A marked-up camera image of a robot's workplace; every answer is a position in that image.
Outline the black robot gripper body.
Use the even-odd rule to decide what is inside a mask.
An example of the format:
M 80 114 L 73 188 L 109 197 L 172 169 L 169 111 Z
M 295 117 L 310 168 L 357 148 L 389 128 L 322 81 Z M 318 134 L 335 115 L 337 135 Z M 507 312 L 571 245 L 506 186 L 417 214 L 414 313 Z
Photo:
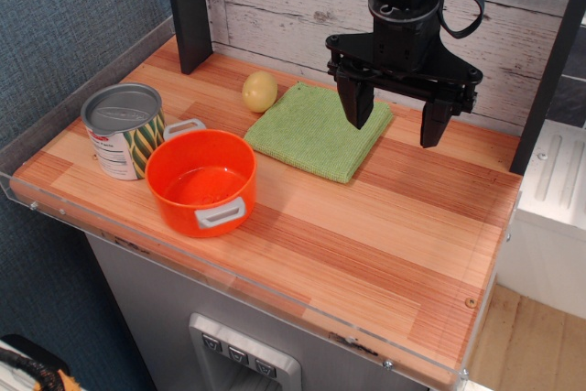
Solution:
M 469 113 L 476 104 L 475 88 L 483 74 L 444 46 L 435 16 L 416 25 L 375 20 L 372 32 L 334 34 L 327 37 L 326 47 L 336 84 L 341 74 L 426 102 L 445 88 L 456 114 Z

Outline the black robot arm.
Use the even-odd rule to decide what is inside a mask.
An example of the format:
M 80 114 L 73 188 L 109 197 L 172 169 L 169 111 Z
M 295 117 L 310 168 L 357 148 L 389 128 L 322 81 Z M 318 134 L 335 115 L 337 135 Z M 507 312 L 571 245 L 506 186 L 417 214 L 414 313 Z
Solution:
M 483 0 L 473 0 L 479 7 Z M 450 52 L 440 32 L 448 28 L 445 0 L 368 0 L 370 33 L 331 35 L 329 74 L 347 120 L 362 128 L 381 89 L 424 102 L 422 147 L 436 146 L 454 115 L 469 113 L 482 72 Z

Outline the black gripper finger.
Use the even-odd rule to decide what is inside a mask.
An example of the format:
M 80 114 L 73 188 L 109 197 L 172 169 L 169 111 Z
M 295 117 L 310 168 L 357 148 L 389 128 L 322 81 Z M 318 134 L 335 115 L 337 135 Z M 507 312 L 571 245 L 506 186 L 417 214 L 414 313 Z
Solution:
M 425 103 L 420 129 L 420 145 L 435 147 L 441 140 L 452 116 L 453 102 L 435 100 Z
M 355 128 L 362 129 L 374 109 L 374 87 L 339 74 L 337 89 L 346 119 Z

